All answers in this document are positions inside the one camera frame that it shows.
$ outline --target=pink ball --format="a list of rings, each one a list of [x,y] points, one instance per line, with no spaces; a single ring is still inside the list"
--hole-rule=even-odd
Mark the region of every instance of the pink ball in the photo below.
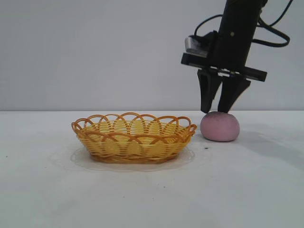
[[[217,142],[229,142],[239,135],[239,123],[234,115],[210,112],[200,122],[201,134],[209,140]]]

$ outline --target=basket rim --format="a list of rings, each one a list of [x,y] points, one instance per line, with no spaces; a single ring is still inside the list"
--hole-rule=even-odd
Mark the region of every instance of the basket rim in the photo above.
[[[126,120],[124,117],[125,116],[135,116],[132,120]],[[109,116],[115,116],[116,119],[115,120],[109,120],[108,117]],[[152,120],[147,120],[144,119],[144,117],[150,117],[152,118]],[[100,118],[99,122],[93,122],[91,121],[91,119],[93,118]],[[170,122],[166,123],[166,122],[161,122],[160,120],[162,119],[172,119]],[[182,125],[179,124],[179,120],[187,120],[189,125],[184,127]],[[149,121],[149,122],[153,122],[156,121],[159,124],[166,124],[165,128],[170,124],[174,124],[176,127],[182,127],[184,129],[186,129],[186,134],[184,135],[184,137],[178,135],[178,134],[172,134],[172,135],[159,135],[159,134],[149,134],[149,133],[141,133],[141,134],[130,134],[130,133],[118,133],[115,132],[114,129],[113,131],[109,132],[109,133],[102,133],[100,131],[84,131],[84,129],[92,126],[92,125],[98,125],[99,123],[114,123],[115,121],[125,121],[126,124],[126,128],[128,129],[129,127],[131,127],[131,124],[133,123],[133,121]],[[84,122],[84,127],[81,127],[79,125],[80,122]],[[126,137],[129,137],[130,140],[128,142],[131,141],[136,141],[139,144],[141,144],[141,141],[139,140],[139,138],[154,138],[153,140],[153,144],[155,142],[158,141],[162,141],[164,143],[168,143],[167,142],[167,138],[175,138],[176,142],[187,142],[189,140],[190,137],[192,137],[195,134],[195,130],[197,128],[197,126],[195,124],[191,124],[191,120],[188,117],[185,116],[180,116],[180,117],[176,117],[176,116],[171,116],[171,115],[165,115],[165,116],[160,116],[160,117],[155,117],[151,114],[138,114],[138,113],[133,113],[133,112],[127,112],[124,113],[122,115],[118,115],[118,114],[107,114],[107,115],[91,115],[88,118],[80,118],[77,119],[75,122],[72,122],[72,129],[73,131],[77,134],[77,136],[83,136],[83,137],[87,137],[90,140],[92,140],[93,142],[95,142],[94,139],[92,139],[91,135],[95,134],[95,135],[100,135],[103,137],[102,142],[104,142],[106,139],[111,139],[115,142],[119,142],[118,140],[116,140],[113,136],[116,135],[123,135]]]

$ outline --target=white wall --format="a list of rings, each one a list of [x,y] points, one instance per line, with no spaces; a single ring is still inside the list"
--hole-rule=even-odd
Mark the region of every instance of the white wall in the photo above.
[[[0,110],[199,110],[197,69],[180,64],[184,39],[225,2],[0,0]],[[287,2],[269,0],[263,19]],[[254,44],[247,66],[268,78],[234,110],[304,109],[303,8],[294,1],[278,25],[291,45]],[[262,29],[256,37],[280,41]]]

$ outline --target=robotic arm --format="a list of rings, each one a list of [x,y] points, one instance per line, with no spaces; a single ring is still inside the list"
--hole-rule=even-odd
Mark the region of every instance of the robotic arm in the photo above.
[[[200,37],[198,28],[194,35],[186,38],[186,52],[181,63],[198,67],[201,94],[201,110],[208,113],[216,92],[222,83],[222,92],[218,111],[229,112],[238,97],[250,86],[248,79],[264,82],[267,72],[246,67],[246,60],[251,43],[259,43],[271,47],[284,47],[290,38],[284,33],[266,24],[260,17],[267,0],[227,0],[219,31],[213,31]],[[286,40],[283,44],[270,43],[253,39],[256,27],[275,33]]]

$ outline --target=yellow basket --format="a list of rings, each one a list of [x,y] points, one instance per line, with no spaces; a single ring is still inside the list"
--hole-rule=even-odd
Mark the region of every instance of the yellow basket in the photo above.
[[[124,113],[92,115],[72,123],[91,158],[106,163],[162,163],[191,141],[196,125],[187,117]]]

